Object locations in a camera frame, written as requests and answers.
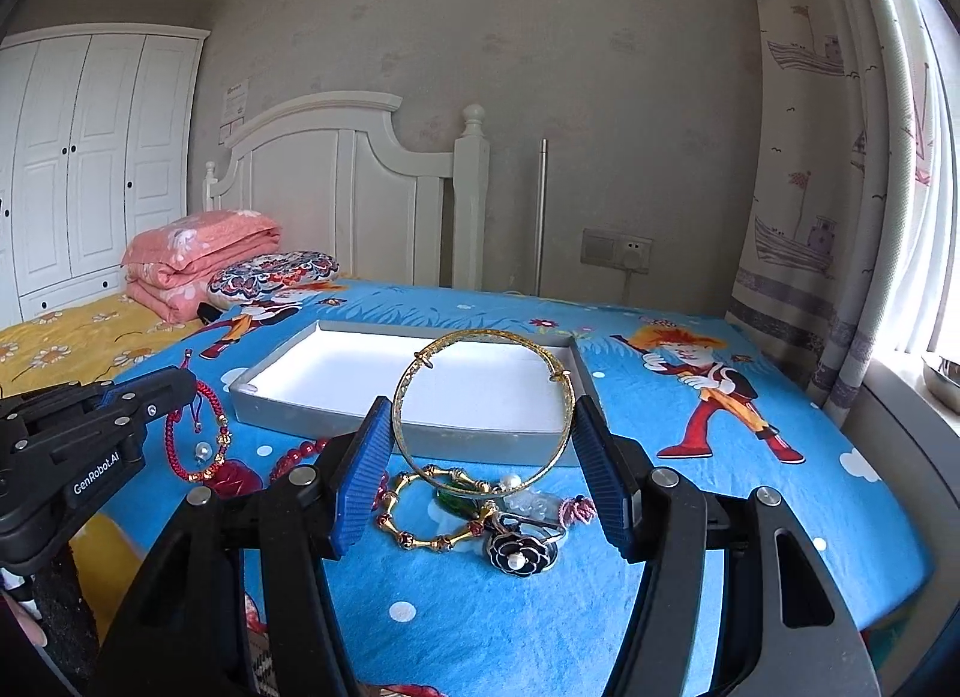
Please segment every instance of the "bed post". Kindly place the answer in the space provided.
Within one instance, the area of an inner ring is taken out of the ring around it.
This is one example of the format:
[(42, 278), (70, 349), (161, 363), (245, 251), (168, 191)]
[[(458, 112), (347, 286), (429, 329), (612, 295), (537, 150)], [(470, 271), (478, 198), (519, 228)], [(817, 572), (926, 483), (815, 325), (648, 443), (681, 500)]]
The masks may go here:
[(219, 181), (214, 175), (217, 170), (217, 164), (214, 161), (205, 163), (206, 173), (203, 174), (203, 209), (210, 211), (213, 209), (213, 186)]
[(487, 211), (490, 143), (483, 135), (487, 113), (464, 109), (467, 126), (453, 144), (453, 286), (478, 291), (483, 281), (483, 231)]

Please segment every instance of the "gold bracelet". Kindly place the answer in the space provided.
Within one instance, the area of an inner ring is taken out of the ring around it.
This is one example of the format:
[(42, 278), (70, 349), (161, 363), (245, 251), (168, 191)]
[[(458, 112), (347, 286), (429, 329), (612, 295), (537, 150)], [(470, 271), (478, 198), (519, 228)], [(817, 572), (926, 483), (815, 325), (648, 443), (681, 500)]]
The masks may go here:
[[(414, 375), (423, 366), (432, 369), (433, 363), (430, 363), (430, 358), (436, 353), (439, 353), (440, 350), (443, 350), (443, 348), (450, 347), (450, 345), (455, 342), (460, 342), (463, 339), (471, 339), (472, 337), (499, 337), (500, 339), (506, 339), (507, 342), (520, 344), (528, 350), (532, 350), (544, 360), (544, 363), (546, 363), (547, 368), (550, 370), (551, 382), (558, 382), (560, 384), (560, 391), (563, 392), (563, 431), (560, 432), (560, 441), (557, 443), (557, 448), (544, 466), (536, 470), (536, 472), (525, 481), (522, 481), (519, 486), (514, 486), (512, 489), (503, 489), (501, 486), (492, 486), (491, 484), (485, 484), (485, 489), (480, 489), (480, 487), (478, 489), (458, 489), (457, 486), (441, 483), (435, 480), (431, 474), (424, 471), (426, 467), (421, 468), (416, 464), (403, 439), (403, 427), (400, 420), (403, 408), (403, 397), (406, 395), (407, 388), (410, 387), (410, 382), (413, 380)], [(427, 481), (427, 483), (431, 484), (431, 486), (434, 486), (435, 489), (440, 489), (454, 496), (473, 499), (502, 499), (509, 494), (517, 493), (517, 491), (529, 489), (530, 486), (533, 486), (536, 481), (539, 481), (547, 472), (553, 469), (554, 465), (560, 460), (560, 454), (563, 454), (563, 448), (566, 447), (566, 443), (570, 440), (570, 425), (573, 422), (573, 405), (574, 393), (573, 383), (570, 382), (570, 372), (568, 369), (563, 368), (563, 363), (560, 363), (548, 350), (545, 350), (539, 344), (530, 342), (526, 337), (510, 331), (501, 331), (500, 329), (462, 329), (461, 331), (444, 334), (443, 337), (434, 339), (433, 342), (430, 342), (430, 344), (421, 351), (414, 353), (414, 360), (411, 361), (410, 366), (407, 366), (400, 376), (400, 381), (397, 383), (391, 417), (392, 423), (394, 424), (394, 435), (397, 438), (397, 448), (400, 449), (400, 453), (407, 460), (411, 469)]]
[[(459, 467), (440, 469), (437, 465), (426, 465), (424, 472), (428, 473), (431, 477), (445, 475), (454, 481), (454, 483), (468, 484), (478, 490), (481, 489), (481, 486), (490, 487), (490, 484), (486, 481), (476, 481), (470, 478), (467, 476), (467, 473), (459, 469)], [(384, 491), (383, 496), (380, 497), (380, 508), (382, 508), (383, 513), (377, 515), (374, 522), (381, 532), (392, 534), (392, 537), (397, 541), (397, 545), (400, 545), (405, 551), (412, 551), (414, 548), (429, 548), (438, 554), (446, 553), (458, 542), (472, 539), (472, 537), (483, 536), (487, 519), (497, 513), (496, 502), (492, 500), (488, 500), (480, 505), (477, 518), (474, 518), (472, 521), (467, 521), (461, 529), (456, 532), (451, 532), (450, 534), (438, 534), (437, 537), (432, 537), (432, 539), (417, 539), (413, 534), (397, 529), (397, 525), (394, 523), (394, 508), (397, 506), (397, 502), (400, 502), (400, 491), (406, 489), (406, 487), (413, 483), (413, 481), (416, 481), (416, 479), (418, 479), (418, 476), (410, 472), (400, 472), (400, 474), (392, 480), (393, 488)]]

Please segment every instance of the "blue bed sheet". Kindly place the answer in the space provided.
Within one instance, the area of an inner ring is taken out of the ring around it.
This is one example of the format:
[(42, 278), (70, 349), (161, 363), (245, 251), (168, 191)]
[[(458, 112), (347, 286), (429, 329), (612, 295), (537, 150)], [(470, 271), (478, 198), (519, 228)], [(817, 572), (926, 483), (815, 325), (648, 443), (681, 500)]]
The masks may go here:
[[(898, 607), (928, 575), (923, 545), (872, 467), (803, 392), (720, 319), (360, 282), (339, 282), (319, 292), (289, 291), (244, 312), (240, 318), (241, 310), (234, 309), (126, 376), (179, 364), (184, 348), (192, 348), (191, 369), (222, 394), (232, 415), (225, 392), (229, 381), (318, 319), (563, 334), (577, 343), (613, 433), (637, 439), (651, 457), (705, 439), (712, 457), (655, 460), (672, 465), (704, 490), (746, 496), (762, 484), (779, 489), (821, 549), (861, 629)], [(709, 368), (690, 371), (697, 364), (676, 355), (687, 352), (684, 346), (694, 348), (690, 352), (698, 363), (709, 352)], [(644, 352), (656, 352), (661, 359), (645, 363)], [(685, 382), (690, 375), (728, 381), (723, 390), (734, 385), (736, 402), (704, 406), (704, 401), (716, 400)], [(768, 427), (770, 432), (762, 431)], [(283, 452), (301, 441), (233, 420), (232, 431), (229, 456), (263, 478)], [(789, 452), (775, 453), (763, 438), (776, 432)], [(176, 429), (182, 457), (191, 455), (196, 441), (192, 424), (184, 419)], [(189, 489), (170, 471), (162, 442), (162, 422), (155, 422), (144, 446), (146, 468), (105, 510), (144, 549)], [(260, 455), (267, 446), (272, 453)], [(403, 467), (400, 457), (392, 457), (391, 473)], [(474, 477), (490, 479), (530, 471), (466, 468)], [(537, 488), (558, 496), (587, 493), (576, 467), (554, 469)], [(433, 537), (460, 524), (430, 502), (425, 484), (415, 484), (408, 493), (397, 513), (402, 528)], [(709, 686), (722, 561), (720, 554), (707, 559), (687, 694)], [(599, 694), (630, 617), (641, 571), (642, 566), (628, 566), (619, 558), (596, 523), (577, 525), (554, 569), (529, 580), (495, 571), (479, 555), (477, 543), (445, 555), (400, 551), (373, 523), (342, 561), (326, 565), (357, 676), (373, 684), (430, 684), (451, 697), (486, 697), (507, 684), (516, 693), (551, 697)], [(250, 593), (262, 605), (255, 558), (247, 559), (247, 574)]]

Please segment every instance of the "window sill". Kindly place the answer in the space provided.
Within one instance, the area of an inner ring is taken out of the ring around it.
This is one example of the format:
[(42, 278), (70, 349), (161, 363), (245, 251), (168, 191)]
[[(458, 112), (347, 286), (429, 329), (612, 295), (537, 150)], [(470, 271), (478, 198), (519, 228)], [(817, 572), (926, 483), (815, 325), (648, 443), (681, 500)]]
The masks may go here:
[(960, 500), (960, 415), (937, 399), (923, 382), (923, 360), (899, 352), (878, 354), (864, 385), (904, 427)]

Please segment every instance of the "metal bowl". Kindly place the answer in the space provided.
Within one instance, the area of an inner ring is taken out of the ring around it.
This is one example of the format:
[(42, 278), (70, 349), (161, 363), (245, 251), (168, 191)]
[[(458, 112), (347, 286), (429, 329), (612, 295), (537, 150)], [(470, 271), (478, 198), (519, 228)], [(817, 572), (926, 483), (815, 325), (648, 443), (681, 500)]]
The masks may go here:
[(923, 353), (923, 382), (934, 396), (960, 414), (960, 363)]

